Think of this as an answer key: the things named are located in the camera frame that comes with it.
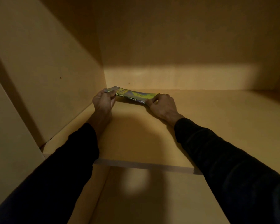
cabinet door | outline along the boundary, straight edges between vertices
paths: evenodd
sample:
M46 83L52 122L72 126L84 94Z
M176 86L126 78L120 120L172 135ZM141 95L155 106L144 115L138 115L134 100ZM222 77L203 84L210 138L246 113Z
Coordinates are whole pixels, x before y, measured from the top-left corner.
M0 84L0 203L44 156Z

book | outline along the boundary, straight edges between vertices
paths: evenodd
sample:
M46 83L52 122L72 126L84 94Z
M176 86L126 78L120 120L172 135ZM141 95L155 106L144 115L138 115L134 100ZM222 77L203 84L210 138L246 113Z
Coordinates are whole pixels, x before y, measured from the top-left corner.
M145 104L146 99L151 99L155 95L157 95L157 93L142 93L142 92L136 92L136 91L132 91L132 90L126 90L126 89L120 88L118 86L113 86L112 88L105 89L105 92L108 93L113 90L116 90L117 96L126 97L130 100L134 100L134 101L140 102L142 104Z

dark long-sleeved shirt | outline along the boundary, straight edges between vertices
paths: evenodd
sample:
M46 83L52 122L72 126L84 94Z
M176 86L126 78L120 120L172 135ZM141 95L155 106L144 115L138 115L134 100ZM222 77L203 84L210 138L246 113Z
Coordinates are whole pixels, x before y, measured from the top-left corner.
M189 119L174 130L231 224L280 223L277 172ZM86 123L0 205L0 223L67 223L98 155L95 131Z

person's left hand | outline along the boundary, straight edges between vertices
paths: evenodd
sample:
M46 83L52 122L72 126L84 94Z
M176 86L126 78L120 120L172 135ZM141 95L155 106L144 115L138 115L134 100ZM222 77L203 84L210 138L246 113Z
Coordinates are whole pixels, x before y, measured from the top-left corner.
M94 105L94 113L87 121L95 130L97 138L99 138L112 119L112 108L115 103L116 91L105 93L101 90L92 99Z

person's right arm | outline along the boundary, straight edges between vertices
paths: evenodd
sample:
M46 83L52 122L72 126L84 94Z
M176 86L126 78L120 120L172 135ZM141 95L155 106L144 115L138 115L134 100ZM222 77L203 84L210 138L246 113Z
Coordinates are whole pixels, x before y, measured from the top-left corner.
M280 175L177 112L173 98L160 94L147 105L168 121L231 224L280 223Z

